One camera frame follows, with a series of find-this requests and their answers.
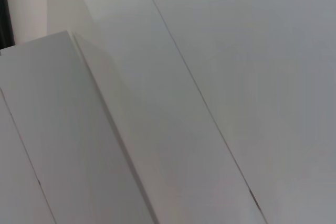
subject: white wall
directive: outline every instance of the white wall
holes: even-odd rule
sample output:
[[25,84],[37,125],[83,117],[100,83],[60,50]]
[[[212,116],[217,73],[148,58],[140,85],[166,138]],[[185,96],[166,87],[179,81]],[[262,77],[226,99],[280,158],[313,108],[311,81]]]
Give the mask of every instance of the white wall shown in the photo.
[[263,223],[151,0],[48,0],[69,29],[166,223]]
[[47,0],[8,0],[8,6],[16,44],[47,35]]
[[336,219],[336,0],[155,0],[269,223]]

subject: white surface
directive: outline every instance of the white surface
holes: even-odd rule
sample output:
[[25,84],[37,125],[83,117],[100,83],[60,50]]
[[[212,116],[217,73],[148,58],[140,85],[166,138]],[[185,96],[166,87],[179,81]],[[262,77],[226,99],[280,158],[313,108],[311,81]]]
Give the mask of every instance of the white surface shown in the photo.
[[151,0],[48,0],[48,13],[48,32],[79,34],[160,224],[263,223]]
[[334,223],[336,0],[155,0],[270,224]]
[[8,6],[16,44],[47,35],[47,0],[8,0]]
[[0,223],[54,224],[0,93]]
[[153,223],[66,32],[2,50],[0,87],[58,224]]

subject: white board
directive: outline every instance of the white board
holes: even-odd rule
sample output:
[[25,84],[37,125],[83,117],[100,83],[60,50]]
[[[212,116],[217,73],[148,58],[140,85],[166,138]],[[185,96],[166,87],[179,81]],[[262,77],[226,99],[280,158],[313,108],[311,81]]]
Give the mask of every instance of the white board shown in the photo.
[[0,87],[58,224],[153,223],[67,32],[2,50]]

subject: white panel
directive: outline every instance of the white panel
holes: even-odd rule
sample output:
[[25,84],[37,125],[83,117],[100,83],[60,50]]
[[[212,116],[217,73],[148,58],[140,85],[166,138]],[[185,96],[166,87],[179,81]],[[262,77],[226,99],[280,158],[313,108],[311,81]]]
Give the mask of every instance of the white panel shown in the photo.
[[336,218],[336,0],[155,0],[269,223]]
[[0,223],[54,224],[1,93]]
[[0,87],[58,224],[153,223],[67,33],[2,50]]

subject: white cabinet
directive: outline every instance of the white cabinet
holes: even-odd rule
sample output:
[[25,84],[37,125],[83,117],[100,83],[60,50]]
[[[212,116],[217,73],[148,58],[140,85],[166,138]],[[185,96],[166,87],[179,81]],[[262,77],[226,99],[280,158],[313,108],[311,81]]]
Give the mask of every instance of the white cabinet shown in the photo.
[[[0,87],[57,224],[153,223],[93,80],[67,32],[2,50]],[[7,113],[2,100],[0,109]],[[13,127],[10,118],[1,120]],[[9,137],[19,143],[17,135]],[[8,152],[2,146],[0,152],[1,172]],[[26,169],[20,168],[35,179],[29,165]],[[5,178],[1,174],[0,182]],[[15,183],[24,183],[24,178],[17,175]],[[27,187],[39,190],[29,183]],[[40,191],[36,194],[44,200]],[[31,220],[36,221],[3,223],[48,223],[42,211],[40,221],[36,217],[43,205],[30,204],[35,215]]]

